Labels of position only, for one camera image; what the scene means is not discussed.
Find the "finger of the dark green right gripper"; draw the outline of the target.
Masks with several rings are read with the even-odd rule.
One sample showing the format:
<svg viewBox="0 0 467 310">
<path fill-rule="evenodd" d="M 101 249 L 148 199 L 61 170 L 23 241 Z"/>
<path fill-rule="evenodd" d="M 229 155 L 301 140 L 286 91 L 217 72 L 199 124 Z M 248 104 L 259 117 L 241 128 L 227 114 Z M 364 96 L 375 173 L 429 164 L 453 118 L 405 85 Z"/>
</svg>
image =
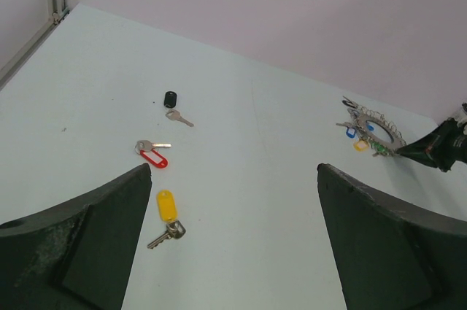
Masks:
<svg viewBox="0 0 467 310">
<path fill-rule="evenodd" d="M 431 168 L 450 170 L 455 159 L 450 154 L 449 141 L 456 135 L 456 121 L 445 120 L 436 129 L 421 139 L 398 148 L 399 156 L 414 160 Z"/>
</svg>

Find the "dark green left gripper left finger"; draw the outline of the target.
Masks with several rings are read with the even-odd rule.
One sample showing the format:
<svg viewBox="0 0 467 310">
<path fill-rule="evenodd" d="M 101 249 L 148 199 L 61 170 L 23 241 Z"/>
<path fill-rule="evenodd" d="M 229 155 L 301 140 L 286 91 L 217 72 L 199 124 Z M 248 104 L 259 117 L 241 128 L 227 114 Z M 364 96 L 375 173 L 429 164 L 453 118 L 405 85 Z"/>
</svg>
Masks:
<svg viewBox="0 0 467 310">
<path fill-rule="evenodd" d="M 151 187 L 142 164 L 1 224 L 1 308 L 121 309 Z"/>
</svg>

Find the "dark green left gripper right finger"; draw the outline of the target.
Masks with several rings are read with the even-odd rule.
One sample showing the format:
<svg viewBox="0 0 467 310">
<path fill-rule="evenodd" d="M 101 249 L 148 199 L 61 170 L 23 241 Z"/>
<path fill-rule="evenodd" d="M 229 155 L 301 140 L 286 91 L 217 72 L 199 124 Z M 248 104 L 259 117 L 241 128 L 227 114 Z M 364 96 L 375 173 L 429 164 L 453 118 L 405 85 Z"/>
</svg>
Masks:
<svg viewBox="0 0 467 310">
<path fill-rule="evenodd" d="M 466 222 L 330 164 L 317 189 L 348 309 L 465 309 Z"/>
</svg>

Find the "steel disc keyring holder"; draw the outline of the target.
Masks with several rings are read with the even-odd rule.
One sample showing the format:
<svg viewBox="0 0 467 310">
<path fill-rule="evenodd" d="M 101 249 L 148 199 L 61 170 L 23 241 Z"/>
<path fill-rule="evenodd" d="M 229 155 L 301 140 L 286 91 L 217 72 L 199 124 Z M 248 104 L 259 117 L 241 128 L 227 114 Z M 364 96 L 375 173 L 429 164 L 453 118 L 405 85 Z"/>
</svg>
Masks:
<svg viewBox="0 0 467 310">
<path fill-rule="evenodd" d="M 346 130 L 349 127 L 356 128 L 357 136 L 354 138 L 356 142 L 359 140 L 367 141 L 369 148 L 374 142 L 385 146 L 387 156 L 383 157 L 397 156 L 395 151 L 406 145 L 401 132 L 382 113 L 357 104 L 345 96 L 341 102 L 350 114 L 350 119 L 336 125 L 346 128 Z"/>
</svg>

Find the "silver key with yellow tag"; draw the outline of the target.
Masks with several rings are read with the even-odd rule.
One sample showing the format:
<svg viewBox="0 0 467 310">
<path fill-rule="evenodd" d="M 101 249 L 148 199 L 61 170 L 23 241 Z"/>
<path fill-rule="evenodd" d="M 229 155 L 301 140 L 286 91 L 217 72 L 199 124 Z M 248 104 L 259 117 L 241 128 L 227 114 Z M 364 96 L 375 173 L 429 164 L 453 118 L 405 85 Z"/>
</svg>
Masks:
<svg viewBox="0 0 467 310">
<path fill-rule="evenodd" d="M 180 239 L 186 233 L 186 229 L 179 220 L 166 223 L 166 231 L 147 245 L 148 249 L 154 249 L 165 240 Z"/>
</svg>

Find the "yellow plastic key tag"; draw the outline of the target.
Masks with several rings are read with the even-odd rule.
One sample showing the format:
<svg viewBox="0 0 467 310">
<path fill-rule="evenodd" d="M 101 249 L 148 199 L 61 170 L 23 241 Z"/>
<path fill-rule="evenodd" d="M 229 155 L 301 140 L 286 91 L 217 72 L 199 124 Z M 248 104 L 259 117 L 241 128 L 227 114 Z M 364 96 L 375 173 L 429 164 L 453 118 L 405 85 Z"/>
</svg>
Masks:
<svg viewBox="0 0 467 310">
<path fill-rule="evenodd" d="M 177 219 L 178 212 L 174 196 L 169 190 L 161 190 L 156 196 L 160 218 L 164 222 L 172 222 Z"/>
</svg>

